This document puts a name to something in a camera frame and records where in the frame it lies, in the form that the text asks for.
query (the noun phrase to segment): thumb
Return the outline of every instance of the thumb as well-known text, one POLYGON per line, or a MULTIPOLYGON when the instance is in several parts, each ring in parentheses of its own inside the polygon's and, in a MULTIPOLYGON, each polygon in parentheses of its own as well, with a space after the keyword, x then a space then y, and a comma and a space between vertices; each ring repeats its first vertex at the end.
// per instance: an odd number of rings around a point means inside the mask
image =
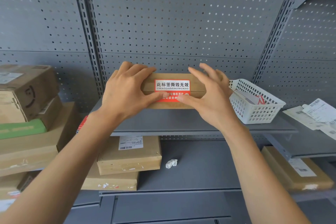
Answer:
POLYGON ((154 103, 155 101, 158 101, 163 98, 167 98, 168 96, 169 93, 165 91, 153 92, 146 96, 146 105, 149 106, 151 103, 154 103))
POLYGON ((196 107, 198 106, 198 103, 199 103, 198 98, 194 98, 190 95, 178 95, 177 100, 181 103, 186 104, 186 105, 190 105, 191 107, 194 107, 195 109, 196 109, 196 107))

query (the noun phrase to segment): forearm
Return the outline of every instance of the forearm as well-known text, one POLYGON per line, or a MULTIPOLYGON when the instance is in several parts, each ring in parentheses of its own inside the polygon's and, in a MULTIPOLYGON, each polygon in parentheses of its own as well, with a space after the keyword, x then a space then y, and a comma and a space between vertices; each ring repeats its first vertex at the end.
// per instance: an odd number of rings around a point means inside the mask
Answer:
POLYGON ((106 123, 99 113, 90 114, 80 132, 4 213, 2 223, 63 223, 99 150, 119 121, 115 119, 112 126, 106 123))
POLYGON ((230 147, 246 206, 253 223, 310 223, 283 188, 239 121, 223 131, 230 147))

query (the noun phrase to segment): red and white label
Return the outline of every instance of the red and white label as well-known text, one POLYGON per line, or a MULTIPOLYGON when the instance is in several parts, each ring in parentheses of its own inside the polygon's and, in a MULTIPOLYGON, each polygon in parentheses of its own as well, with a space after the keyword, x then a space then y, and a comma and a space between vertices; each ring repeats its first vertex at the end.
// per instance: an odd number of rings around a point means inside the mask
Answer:
POLYGON ((155 80, 155 91, 169 93, 169 97, 157 102, 178 102, 178 95, 190 95, 190 80, 155 80))

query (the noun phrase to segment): basket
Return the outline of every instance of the basket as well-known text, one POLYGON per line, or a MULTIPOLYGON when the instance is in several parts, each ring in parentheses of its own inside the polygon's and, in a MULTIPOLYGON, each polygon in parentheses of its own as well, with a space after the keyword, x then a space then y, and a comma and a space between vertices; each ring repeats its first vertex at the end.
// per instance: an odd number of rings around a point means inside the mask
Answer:
POLYGON ((249 92, 253 95, 262 95, 264 98, 264 105, 254 105, 233 92, 230 96, 230 102, 236 115, 244 124, 270 123, 286 104, 284 101, 245 79, 230 80, 230 88, 232 90, 249 92))

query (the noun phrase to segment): person's right hand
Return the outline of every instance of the person's right hand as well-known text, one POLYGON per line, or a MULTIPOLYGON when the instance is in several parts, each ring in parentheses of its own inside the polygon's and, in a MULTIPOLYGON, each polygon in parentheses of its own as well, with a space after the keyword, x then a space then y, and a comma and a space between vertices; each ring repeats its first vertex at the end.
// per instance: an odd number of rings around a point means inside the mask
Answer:
POLYGON ((206 122, 222 131, 232 121, 239 121, 229 100, 233 93, 229 88, 229 79, 222 71, 214 70, 207 64, 201 63, 199 67, 209 76, 191 67, 188 70, 205 85, 206 94, 201 99, 179 95, 177 100, 194 107, 206 122))

